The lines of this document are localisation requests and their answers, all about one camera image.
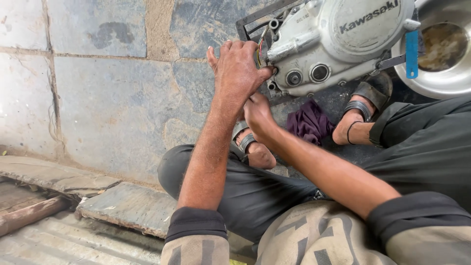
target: black string anklet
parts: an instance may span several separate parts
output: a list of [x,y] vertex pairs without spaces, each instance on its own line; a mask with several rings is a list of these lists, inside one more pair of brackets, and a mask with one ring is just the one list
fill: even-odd
[[362,123],[362,121],[354,121],[354,122],[350,125],[349,129],[347,130],[347,141],[349,141],[349,144],[351,144],[351,145],[355,145],[355,144],[350,142],[349,133],[350,133],[350,129],[352,128],[352,126],[353,126],[355,123]]

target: black pants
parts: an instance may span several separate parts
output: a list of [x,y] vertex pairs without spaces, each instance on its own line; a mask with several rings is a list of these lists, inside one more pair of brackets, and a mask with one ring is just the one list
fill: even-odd
[[[471,96],[412,105],[394,103],[378,118],[370,140],[385,147],[361,165],[400,193],[432,190],[471,212]],[[178,199],[193,145],[169,150],[158,174]],[[229,153],[224,195],[218,208],[227,229],[258,243],[268,226],[291,207],[312,200],[317,188],[250,167]]]

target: kawasaki logo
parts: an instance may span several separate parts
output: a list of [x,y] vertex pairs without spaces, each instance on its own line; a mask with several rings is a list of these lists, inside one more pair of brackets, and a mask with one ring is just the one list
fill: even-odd
[[371,19],[373,19],[374,17],[377,17],[379,15],[381,15],[382,13],[385,13],[386,11],[389,11],[395,7],[398,6],[398,0],[394,0],[394,3],[389,2],[387,1],[386,2],[386,5],[385,6],[382,6],[380,9],[377,9],[375,11],[373,11],[372,13],[369,13],[361,18],[359,18],[358,20],[355,20],[351,23],[345,23],[343,26],[340,26],[340,34],[343,34],[344,32],[347,32],[347,31],[350,31],[354,28],[356,28],[357,26],[361,26],[362,24],[365,23],[365,21],[369,21]]

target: silver engine casing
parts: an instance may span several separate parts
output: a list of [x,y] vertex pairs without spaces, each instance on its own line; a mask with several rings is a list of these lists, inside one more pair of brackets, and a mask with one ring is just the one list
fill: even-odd
[[[294,7],[264,58],[278,68],[268,87],[275,82],[284,94],[305,96],[375,71],[412,30],[413,12],[414,0],[310,0]],[[293,73],[300,75],[296,85],[288,80]]]

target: black cuff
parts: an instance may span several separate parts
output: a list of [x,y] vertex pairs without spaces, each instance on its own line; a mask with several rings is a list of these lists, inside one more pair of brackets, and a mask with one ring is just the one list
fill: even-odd
[[423,191],[389,200],[369,214],[366,223],[382,242],[405,230],[426,226],[471,226],[471,215],[452,198]]
[[227,239],[226,225],[217,211],[182,207],[170,219],[165,243],[184,236],[216,235]]

